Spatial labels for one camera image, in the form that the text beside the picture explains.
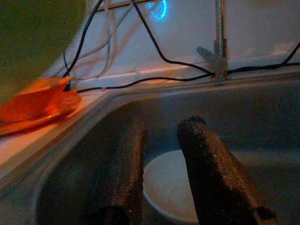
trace sink basin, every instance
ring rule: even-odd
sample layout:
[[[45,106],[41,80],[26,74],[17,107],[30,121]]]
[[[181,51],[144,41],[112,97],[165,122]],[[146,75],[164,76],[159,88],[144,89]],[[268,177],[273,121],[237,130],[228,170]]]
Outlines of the sink basin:
[[[223,86],[188,84],[118,92],[58,143],[55,160],[34,183],[35,190],[28,197],[31,207],[24,207],[25,215],[31,216],[28,224],[51,224],[54,219],[66,220],[59,224],[79,224],[76,213],[90,207],[80,200],[86,197],[87,179],[93,179],[89,174],[102,172],[96,165],[103,163],[103,153],[120,138],[119,127],[129,115],[138,117],[148,128],[144,165],[163,153],[179,150],[177,125],[183,119],[199,115],[248,168],[277,213],[278,224],[298,225],[299,95],[299,76],[238,80]],[[74,201],[60,211],[53,206],[68,199]],[[18,213],[21,211],[16,211],[11,220]],[[144,200],[142,224],[172,222]]]

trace green object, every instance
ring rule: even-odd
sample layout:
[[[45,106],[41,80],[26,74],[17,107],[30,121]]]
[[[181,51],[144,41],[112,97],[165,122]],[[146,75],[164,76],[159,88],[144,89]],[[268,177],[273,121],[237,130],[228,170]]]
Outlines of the green object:
[[[0,0],[0,104],[63,53],[85,9],[86,0]]]

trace sink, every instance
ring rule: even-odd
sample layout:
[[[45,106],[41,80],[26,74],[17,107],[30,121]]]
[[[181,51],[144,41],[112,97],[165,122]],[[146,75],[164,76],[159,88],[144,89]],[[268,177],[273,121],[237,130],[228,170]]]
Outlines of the sink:
[[[252,174],[258,188],[277,213],[278,224],[300,224],[300,80],[295,77],[271,77],[228,82],[226,85],[189,84],[149,90],[120,92],[99,107],[80,127],[80,133],[57,155],[32,192],[31,218],[28,224],[50,224],[67,220],[79,224],[76,213],[89,206],[77,202],[86,198],[90,173],[101,173],[96,165],[102,155],[120,138],[128,116],[139,118],[148,128],[144,165],[155,157],[179,150],[177,125],[190,116],[201,116],[219,134],[228,149]],[[49,195],[55,187],[56,194]],[[73,198],[58,212],[53,202]],[[143,225],[171,225],[144,199]]]

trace backsplash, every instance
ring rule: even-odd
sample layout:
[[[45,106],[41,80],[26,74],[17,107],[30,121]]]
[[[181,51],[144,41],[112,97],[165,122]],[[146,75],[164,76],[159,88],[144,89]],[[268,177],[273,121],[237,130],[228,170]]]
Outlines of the backsplash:
[[[197,54],[197,46],[213,52],[216,36],[214,0],[160,0],[138,6],[167,58],[198,64],[204,60]],[[111,26],[126,10],[127,7],[109,10]],[[299,0],[226,0],[225,37],[230,68],[283,61],[300,41],[299,12]],[[105,12],[96,13],[82,53],[104,41],[105,23]],[[68,47],[67,60],[74,57],[81,32]],[[105,65],[106,48],[79,60],[71,75],[99,74]],[[61,66],[62,57],[45,75],[53,75]],[[110,62],[104,76],[172,67],[179,68],[161,60],[138,14],[131,9],[111,39]]]

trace orange saucer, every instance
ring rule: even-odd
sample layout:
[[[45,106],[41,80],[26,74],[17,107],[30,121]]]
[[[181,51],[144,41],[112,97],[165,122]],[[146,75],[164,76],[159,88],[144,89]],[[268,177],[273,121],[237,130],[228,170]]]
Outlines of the orange saucer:
[[[80,102],[81,97],[78,93],[73,91],[63,92],[53,106],[47,109],[47,114],[43,116],[15,123],[0,121],[0,136],[19,133],[46,124],[57,118],[66,117],[75,111]]]

